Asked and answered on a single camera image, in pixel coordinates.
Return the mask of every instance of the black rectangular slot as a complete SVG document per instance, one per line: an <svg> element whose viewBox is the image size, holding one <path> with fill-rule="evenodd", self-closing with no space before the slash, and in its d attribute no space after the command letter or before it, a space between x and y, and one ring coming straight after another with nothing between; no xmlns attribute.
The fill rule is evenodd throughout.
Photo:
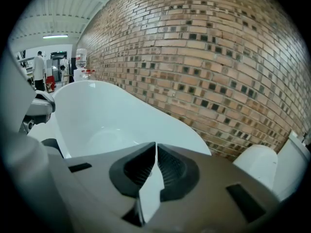
<svg viewBox="0 0 311 233"><path fill-rule="evenodd" d="M249 223L266 213L240 184L228 186L226 189Z"/></svg>
<svg viewBox="0 0 311 233"><path fill-rule="evenodd" d="M87 168L92 167L92 165L90 163L82 163L82 164L78 164L78 165L74 165L74 166L69 166L69 170L70 172L74 173L74 172L78 172Z"/></svg>

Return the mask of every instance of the standing person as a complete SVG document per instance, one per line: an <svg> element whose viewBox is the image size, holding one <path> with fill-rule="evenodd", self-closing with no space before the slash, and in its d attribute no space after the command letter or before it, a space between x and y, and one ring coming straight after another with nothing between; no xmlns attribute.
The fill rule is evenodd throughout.
<svg viewBox="0 0 311 233"><path fill-rule="evenodd" d="M35 81L35 87L37 90L45 91L44 88L44 59L42 57L42 52L38 52L38 56L34 58L33 76Z"/></svg>
<svg viewBox="0 0 311 233"><path fill-rule="evenodd" d="M69 83L69 61L67 60L67 56L60 62L60 69L62 72L62 87Z"/></svg>

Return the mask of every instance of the fluorescent tube light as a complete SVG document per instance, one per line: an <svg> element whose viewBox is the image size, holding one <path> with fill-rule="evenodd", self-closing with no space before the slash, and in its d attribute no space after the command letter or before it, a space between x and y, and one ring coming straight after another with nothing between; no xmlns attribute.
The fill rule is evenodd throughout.
<svg viewBox="0 0 311 233"><path fill-rule="evenodd" d="M68 34L48 35L48 36L44 36L43 39L49 39L49 38L63 38L63 37L68 37Z"/></svg>

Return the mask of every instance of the ceiling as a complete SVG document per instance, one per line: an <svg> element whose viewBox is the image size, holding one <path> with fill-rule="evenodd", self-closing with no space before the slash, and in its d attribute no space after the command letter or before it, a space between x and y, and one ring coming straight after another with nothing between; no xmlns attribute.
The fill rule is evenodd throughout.
<svg viewBox="0 0 311 233"><path fill-rule="evenodd" d="M8 39L12 52L55 44L76 44L85 27L109 0L33 0ZM67 34L67 38L43 36Z"/></svg>

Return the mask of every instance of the bathtub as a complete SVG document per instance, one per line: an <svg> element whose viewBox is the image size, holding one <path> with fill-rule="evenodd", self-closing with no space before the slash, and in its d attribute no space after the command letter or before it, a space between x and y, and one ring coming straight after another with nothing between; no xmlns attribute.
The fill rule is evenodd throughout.
<svg viewBox="0 0 311 233"><path fill-rule="evenodd" d="M188 125L102 81L70 83L53 97L56 110L28 136L56 138L64 158L116 151L156 142L211 155Z"/></svg>

